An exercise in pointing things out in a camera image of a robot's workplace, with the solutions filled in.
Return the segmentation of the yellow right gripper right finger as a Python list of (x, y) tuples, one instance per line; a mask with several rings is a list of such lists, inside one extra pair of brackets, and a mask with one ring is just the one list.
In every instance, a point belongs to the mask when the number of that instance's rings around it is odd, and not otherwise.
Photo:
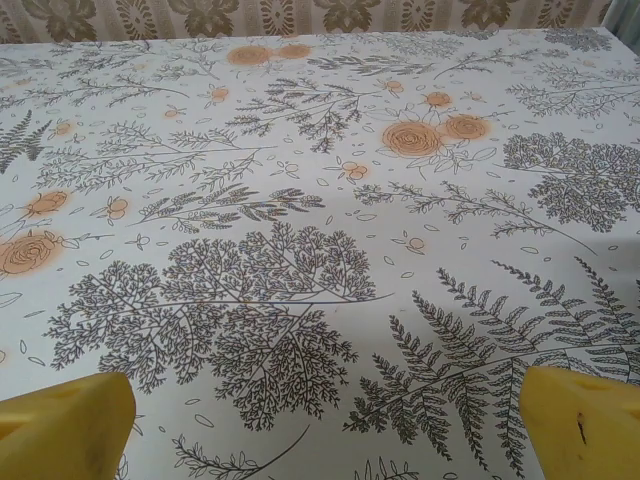
[(639, 478), (638, 386), (530, 367), (519, 409), (546, 479)]

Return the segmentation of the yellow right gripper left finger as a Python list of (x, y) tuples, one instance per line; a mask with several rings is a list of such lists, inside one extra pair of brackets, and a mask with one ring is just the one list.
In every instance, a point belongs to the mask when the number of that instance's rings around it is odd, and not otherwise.
[(112, 479), (136, 402), (123, 373), (100, 373), (1, 402), (3, 479)]

